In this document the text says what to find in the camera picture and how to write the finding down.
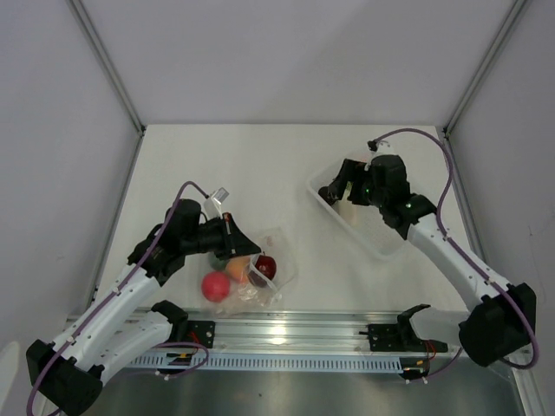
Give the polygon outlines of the green lime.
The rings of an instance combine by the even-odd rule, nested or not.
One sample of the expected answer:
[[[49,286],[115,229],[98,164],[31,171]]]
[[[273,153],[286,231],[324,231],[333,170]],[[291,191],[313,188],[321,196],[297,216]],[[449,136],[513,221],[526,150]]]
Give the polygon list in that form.
[[[224,270],[228,264],[228,260],[222,260],[217,257],[209,257],[209,264],[214,270]]]

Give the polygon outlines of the red tomato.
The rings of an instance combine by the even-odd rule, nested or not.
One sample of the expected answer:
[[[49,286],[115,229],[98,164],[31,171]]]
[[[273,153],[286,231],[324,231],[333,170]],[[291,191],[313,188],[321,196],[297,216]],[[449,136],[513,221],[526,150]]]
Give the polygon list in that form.
[[[206,274],[201,282],[201,292],[209,302],[222,302],[230,294],[231,283],[226,273],[214,271]]]

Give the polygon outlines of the dark red apple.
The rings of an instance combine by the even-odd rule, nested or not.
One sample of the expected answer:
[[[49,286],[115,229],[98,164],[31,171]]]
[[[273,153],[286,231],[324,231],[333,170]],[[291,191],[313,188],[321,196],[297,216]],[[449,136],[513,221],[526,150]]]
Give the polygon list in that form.
[[[272,280],[277,274],[277,263],[270,256],[259,255],[254,263],[254,267],[269,280]]]

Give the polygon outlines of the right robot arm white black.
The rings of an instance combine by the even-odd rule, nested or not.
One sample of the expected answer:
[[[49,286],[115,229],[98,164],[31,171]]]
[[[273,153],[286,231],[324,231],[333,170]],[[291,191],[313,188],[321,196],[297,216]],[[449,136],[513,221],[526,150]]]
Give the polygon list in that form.
[[[441,341],[459,346],[474,363],[487,367],[531,346],[531,363],[537,363],[534,291],[525,283],[511,284],[449,236],[439,206],[412,192],[400,156],[380,155],[370,162],[345,159],[317,195],[328,206],[346,200],[375,207],[385,225],[424,254],[465,303],[461,313],[422,304],[399,314],[395,337],[403,348]]]

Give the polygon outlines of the orange peach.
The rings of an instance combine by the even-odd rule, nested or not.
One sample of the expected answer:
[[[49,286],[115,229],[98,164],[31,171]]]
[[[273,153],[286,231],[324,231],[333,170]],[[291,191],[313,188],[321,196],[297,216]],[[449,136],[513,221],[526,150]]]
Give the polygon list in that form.
[[[225,272],[237,284],[249,283],[249,257],[235,257],[231,259],[226,267]]]

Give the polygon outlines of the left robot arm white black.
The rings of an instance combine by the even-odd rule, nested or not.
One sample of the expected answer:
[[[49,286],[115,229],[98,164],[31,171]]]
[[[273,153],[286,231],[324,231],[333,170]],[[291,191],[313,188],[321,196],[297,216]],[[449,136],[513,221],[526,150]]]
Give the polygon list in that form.
[[[184,267],[189,256],[212,253],[220,260],[260,254],[260,248],[225,212],[201,221],[201,206],[177,199],[138,243],[112,287],[53,341],[34,341],[26,351],[33,394],[57,413],[81,415],[128,363],[151,348],[203,346],[190,338],[187,312],[169,301],[155,303],[133,327],[122,326],[148,297]]]

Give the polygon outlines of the clear zip top bag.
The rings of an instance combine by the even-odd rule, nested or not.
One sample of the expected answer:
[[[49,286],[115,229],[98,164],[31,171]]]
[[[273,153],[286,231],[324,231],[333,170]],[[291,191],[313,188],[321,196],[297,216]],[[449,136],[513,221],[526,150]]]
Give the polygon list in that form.
[[[253,241],[261,248],[262,253],[250,258],[248,278],[249,283],[237,284],[228,275],[231,288],[229,296],[222,302],[209,302],[201,292],[202,306],[216,315],[235,315],[242,312],[270,309],[281,303],[284,289],[291,285],[298,277],[297,258],[289,239],[280,227],[273,227],[260,231]],[[269,280],[254,267],[259,255],[273,257],[277,263],[277,274]]]

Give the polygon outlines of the white radish with leaves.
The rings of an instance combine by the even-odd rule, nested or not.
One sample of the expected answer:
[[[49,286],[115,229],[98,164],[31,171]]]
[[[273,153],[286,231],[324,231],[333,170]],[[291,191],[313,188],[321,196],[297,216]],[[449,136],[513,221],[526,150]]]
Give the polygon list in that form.
[[[343,198],[338,205],[338,213],[348,224],[355,225],[357,220],[357,208],[355,205],[352,204],[351,201],[349,201],[351,188],[352,183],[348,182],[343,194]]]

